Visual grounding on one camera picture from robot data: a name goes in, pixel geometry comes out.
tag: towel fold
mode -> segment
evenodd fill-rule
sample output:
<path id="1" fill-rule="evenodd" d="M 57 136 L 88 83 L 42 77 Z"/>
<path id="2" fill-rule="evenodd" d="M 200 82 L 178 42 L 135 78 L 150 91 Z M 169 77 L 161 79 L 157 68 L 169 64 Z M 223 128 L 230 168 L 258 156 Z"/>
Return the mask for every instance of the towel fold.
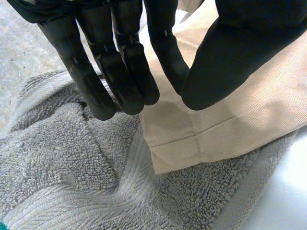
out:
<path id="1" fill-rule="evenodd" d="M 295 137 L 156 175 L 139 118 L 95 119 L 67 72 L 30 79 L 9 127 L 0 221 L 10 230 L 237 229 Z"/>

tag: robotic finger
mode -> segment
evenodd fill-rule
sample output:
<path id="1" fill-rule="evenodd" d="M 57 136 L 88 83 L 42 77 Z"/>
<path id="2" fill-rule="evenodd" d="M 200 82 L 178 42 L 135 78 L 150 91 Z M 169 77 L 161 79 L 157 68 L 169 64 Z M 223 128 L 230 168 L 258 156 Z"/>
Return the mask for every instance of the robotic finger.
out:
<path id="1" fill-rule="evenodd" d="M 75 18 L 60 17 L 39 23 L 38 27 L 55 47 L 94 116 L 110 119 L 116 112 L 115 105 L 85 53 Z"/>
<path id="2" fill-rule="evenodd" d="M 115 48 L 109 4 L 79 8 L 76 18 L 119 106 L 129 115 L 140 113 L 144 107 L 142 95 Z"/>

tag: terry cloth towel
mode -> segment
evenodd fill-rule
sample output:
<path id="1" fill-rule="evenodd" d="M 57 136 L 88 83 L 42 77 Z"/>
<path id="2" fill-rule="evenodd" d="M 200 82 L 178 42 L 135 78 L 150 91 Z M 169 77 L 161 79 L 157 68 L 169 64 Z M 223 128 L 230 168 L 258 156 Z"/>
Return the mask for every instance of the terry cloth towel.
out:
<path id="1" fill-rule="evenodd" d="M 9 128 L 0 221 L 10 230 L 238 229 L 295 138 L 156 175 L 139 118 L 93 118 L 67 72 L 30 79 Z"/>
<path id="2" fill-rule="evenodd" d="M 206 0 L 174 28 L 189 66 L 217 17 L 214 0 Z M 141 113 L 156 173 L 237 157 L 307 125 L 307 32 L 231 95 L 202 111 L 183 104 L 152 49 L 146 56 L 160 89 L 159 102 Z"/>

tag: towel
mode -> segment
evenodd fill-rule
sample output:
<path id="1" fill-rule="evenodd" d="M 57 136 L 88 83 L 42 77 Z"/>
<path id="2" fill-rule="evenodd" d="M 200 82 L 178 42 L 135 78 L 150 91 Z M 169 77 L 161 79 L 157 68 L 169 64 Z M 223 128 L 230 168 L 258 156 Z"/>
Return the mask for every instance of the towel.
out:
<path id="1" fill-rule="evenodd" d="M 26 82 L 8 130 L 0 221 L 10 230 L 238 229 L 295 138 L 156 175 L 139 117 L 95 119 L 66 71 Z"/>

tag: white surface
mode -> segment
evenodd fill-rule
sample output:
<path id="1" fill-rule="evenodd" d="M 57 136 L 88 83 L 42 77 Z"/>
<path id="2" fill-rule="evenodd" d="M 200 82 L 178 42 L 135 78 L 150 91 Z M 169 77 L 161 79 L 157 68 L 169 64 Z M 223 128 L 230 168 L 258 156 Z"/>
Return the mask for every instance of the white surface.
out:
<path id="1" fill-rule="evenodd" d="M 242 229 L 307 229 L 307 126 L 299 130 Z"/>

